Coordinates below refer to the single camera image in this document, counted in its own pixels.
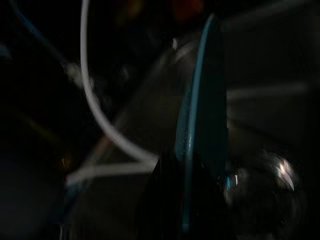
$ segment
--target white wire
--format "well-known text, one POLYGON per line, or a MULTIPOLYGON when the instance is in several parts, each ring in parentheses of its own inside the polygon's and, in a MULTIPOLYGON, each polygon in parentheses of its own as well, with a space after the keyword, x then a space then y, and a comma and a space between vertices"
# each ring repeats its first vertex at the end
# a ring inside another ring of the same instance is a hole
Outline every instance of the white wire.
POLYGON ((148 166, 154 167, 157 164, 159 157, 135 145, 115 129, 115 127, 108 121, 104 113, 101 111, 91 88, 87 56, 87 25, 89 2, 89 0, 82 0, 80 28, 80 63, 86 100, 100 128, 118 148, 120 148, 123 152, 125 152, 135 160, 143 162, 148 166))
POLYGON ((66 178, 66 187, 68 188, 80 184, 85 180, 98 177, 148 174, 151 173, 153 169, 150 165, 138 162, 88 166, 70 173, 66 178))

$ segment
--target blue cable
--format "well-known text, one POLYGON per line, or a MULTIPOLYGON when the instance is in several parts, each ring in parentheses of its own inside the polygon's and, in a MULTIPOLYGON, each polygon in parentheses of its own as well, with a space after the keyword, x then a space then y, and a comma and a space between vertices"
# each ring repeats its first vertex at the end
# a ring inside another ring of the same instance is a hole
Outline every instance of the blue cable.
POLYGON ((10 5, 15 12, 15 14, 18 16, 19 19, 22 20, 25 27, 29 29, 29 31, 50 51, 50 53, 53 55, 55 59, 57 59, 60 64, 65 67, 69 61, 67 58, 63 56, 62 53, 60 53, 52 44, 51 42, 46 39, 41 32, 23 15, 23 13, 18 9, 18 5, 15 3, 15 0, 9 0, 10 5))

